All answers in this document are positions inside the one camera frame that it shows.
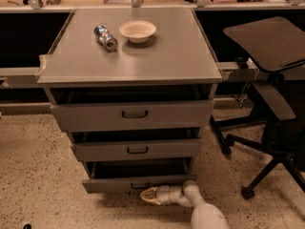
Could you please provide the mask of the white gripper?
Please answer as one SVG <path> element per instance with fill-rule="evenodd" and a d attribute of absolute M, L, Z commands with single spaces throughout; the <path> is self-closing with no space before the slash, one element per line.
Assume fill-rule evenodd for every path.
<path fill-rule="evenodd" d="M 153 205 L 169 205 L 173 203 L 180 204 L 183 195 L 180 186 L 162 185 L 158 188 L 151 187 L 146 189 L 140 194 L 140 197 Z"/>

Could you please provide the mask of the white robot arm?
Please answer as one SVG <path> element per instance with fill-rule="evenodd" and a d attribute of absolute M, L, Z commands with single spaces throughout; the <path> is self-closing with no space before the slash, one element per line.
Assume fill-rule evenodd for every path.
<path fill-rule="evenodd" d="M 181 186 L 151 187 L 143 191 L 140 197 L 154 205 L 178 204 L 193 207 L 192 229 L 230 229 L 223 213 L 201 196 L 197 183 L 191 179 L 186 180 Z"/>

